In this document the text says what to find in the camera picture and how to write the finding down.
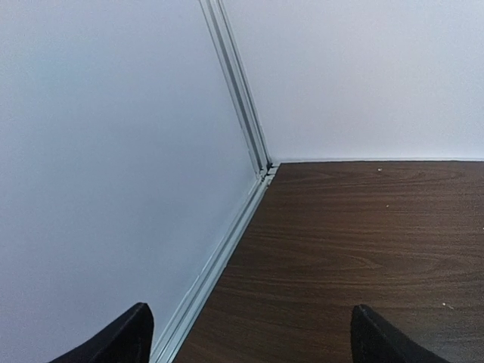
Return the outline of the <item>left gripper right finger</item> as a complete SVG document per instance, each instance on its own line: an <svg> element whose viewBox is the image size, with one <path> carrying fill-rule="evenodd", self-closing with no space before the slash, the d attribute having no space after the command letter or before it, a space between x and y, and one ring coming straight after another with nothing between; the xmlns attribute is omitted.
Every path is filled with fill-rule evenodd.
<svg viewBox="0 0 484 363"><path fill-rule="evenodd" d="M352 310L350 335L353 362L447 362L411 340L370 306L363 304Z"/></svg>

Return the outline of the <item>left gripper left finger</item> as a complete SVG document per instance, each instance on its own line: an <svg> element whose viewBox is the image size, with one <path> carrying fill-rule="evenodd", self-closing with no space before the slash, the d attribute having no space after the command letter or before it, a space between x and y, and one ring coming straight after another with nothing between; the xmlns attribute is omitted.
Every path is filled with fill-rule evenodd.
<svg viewBox="0 0 484 363"><path fill-rule="evenodd" d="M138 302L91 339L51 363L148 363L153 334L152 311L147 303Z"/></svg>

